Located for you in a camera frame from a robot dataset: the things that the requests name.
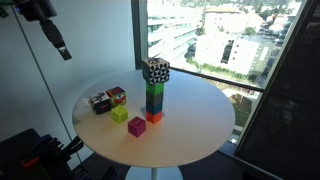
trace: red cube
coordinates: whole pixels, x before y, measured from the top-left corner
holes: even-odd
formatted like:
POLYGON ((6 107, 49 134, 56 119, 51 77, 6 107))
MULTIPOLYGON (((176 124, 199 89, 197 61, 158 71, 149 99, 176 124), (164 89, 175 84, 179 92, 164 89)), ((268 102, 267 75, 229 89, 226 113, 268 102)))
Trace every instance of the red cube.
POLYGON ((146 121, 137 116, 128 122, 128 132, 136 137, 143 134, 146 128, 146 121))

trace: colorful cube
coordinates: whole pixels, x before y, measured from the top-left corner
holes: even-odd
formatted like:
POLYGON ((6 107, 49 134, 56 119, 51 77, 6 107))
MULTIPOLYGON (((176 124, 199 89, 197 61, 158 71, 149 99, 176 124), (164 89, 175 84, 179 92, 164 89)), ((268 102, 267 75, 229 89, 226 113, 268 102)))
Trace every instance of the colorful cube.
POLYGON ((119 105, 111 110, 111 118, 120 124, 128 119, 128 110, 119 105))
POLYGON ((156 105, 162 103, 163 101, 163 92, 157 95, 152 95, 149 92, 146 92, 146 99, 150 104, 156 105))
POLYGON ((152 95, 160 94, 164 91, 164 83, 151 85, 147 82, 146 91, 152 95))
POLYGON ((146 129, 146 121, 137 116, 128 122, 128 132, 136 137, 143 134, 146 129))
POLYGON ((158 112, 157 114, 151 114, 148 111, 146 112, 146 119, 152 124, 159 122, 161 118, 162 118, 162 111, 158 112))
POLYGON ((111 110, 110 98, 104 92, 90 96, 89 103, 96 114, 102 114, 111 110))
POLYGON ((150 58, 142 63, 143 78, 147 83, 160 84, 169 80, 170 63, 161 58, 150 58))
POLYGON ((106 93, 111 98, 112 107, 125 105, 127 102, 126 92, 120 87, 109 89, 106 93))
POLYGON ((146 109, 147 112, 151 113, 151 114, 157 114, 158 112, 162 111, 162 102, 159 104, 151 104, 150 102, 146 102, 146 109))

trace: block tower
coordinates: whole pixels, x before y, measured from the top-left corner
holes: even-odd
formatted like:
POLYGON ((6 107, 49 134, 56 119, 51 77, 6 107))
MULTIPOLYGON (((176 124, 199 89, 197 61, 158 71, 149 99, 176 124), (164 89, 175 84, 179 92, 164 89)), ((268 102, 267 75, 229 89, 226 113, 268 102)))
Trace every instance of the block tower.
POLYGON ((170 63, 161 58, 143 61, 142 73, 146 81, 146 119, 155 124, 162 118, 164 83, 169 80, 170 63))

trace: cube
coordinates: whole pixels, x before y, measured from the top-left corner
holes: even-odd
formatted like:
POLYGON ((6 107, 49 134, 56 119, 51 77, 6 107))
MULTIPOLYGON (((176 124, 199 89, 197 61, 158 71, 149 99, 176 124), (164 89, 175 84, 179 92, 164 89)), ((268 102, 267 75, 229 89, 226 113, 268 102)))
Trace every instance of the cube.
POLYGON ((128 119, 128 110, 121 105, 113 108, 111 110, 111 119, 119 124, 122 123, 128 119))
POLYGON ((146 102, 146 109, 147 109, 147 112, 149 112, 151 114, 157 114, 162 111, 162 102, 154 105, 154 104, 151 104, 147 101, 146 102))
POLYGON ((169 80, 170 63, 161 58, 150 58, 142 63, 143 78, 149 84, 165 83, 169 80))
POLYGON ((152 95, 160 94, 164 91, 164 83, 151 85, 147 82, 146 91, 152 95))
POLYGON ((128 122, 128 132, 136 137, 143 134, 146 129, 146 121, 137 116, 128 122))
POLYGON ((163 92, 157 95, 152 95, 148 91, 146 92, 146 99, 150 104, 157 105, 163 101, 163 92))
POLYGON ((111 110, 111 101, 105 92, 90 96, 89 103, 96 114, 102 114, 111 110))
POLYGON ((112 107, 125 105, 127 102, 126 92, 120 87, 109 89, 106 93, 111 98, 112 107))
POLYGON ((161 118, 162 118, 162 111, 158 112, 157 114, 151 114, 148 111, 146 112, 146 119, 152 124, 159 122, 161 118))

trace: table top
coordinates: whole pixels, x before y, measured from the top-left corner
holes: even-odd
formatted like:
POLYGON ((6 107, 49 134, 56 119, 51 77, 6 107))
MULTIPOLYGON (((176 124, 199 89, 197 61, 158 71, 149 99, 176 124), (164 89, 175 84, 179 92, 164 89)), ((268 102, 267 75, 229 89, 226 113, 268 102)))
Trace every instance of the table top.
POLYGON ((73 125, 79 138, 97 154, 130 166, 169 167, 200 160, 218 150, 230 136, 234 109, 228 98, 209 82, 170 70, 165 83, 163 117, 147 121, 139 138, 128 132, 127 123, 145 119, 146 85, 142 71, 110 76, 88 88, 73 109, 73 125), (129 118, 122 124, 111 119, 111 111, 96 115, 90 95, 119 86, 126 91, 129 118))

